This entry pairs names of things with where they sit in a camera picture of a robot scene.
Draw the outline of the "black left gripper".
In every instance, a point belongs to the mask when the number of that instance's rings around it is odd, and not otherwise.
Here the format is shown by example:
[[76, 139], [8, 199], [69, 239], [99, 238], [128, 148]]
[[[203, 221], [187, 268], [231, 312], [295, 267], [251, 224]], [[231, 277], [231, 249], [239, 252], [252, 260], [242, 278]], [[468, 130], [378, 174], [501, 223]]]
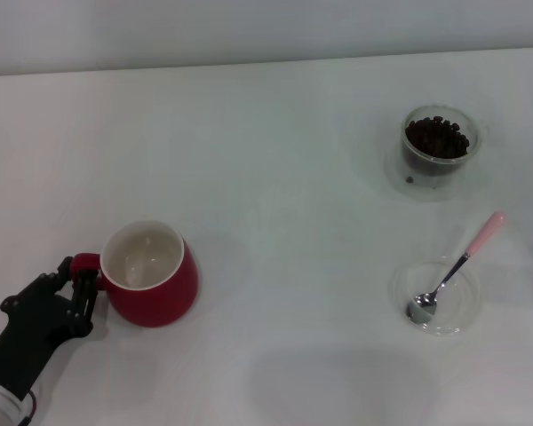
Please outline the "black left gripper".
[[67, 299], [58, 292], [71, 281], [72, 262], [73, 257], [66, 256], [56, 272], [42, 273], [0, 306], [8, 316], [0, 334], [0, 386], [14, 396], [29, 393], [63, 343], [92, 331], [99, 271], [76, 272], [73, 295]]

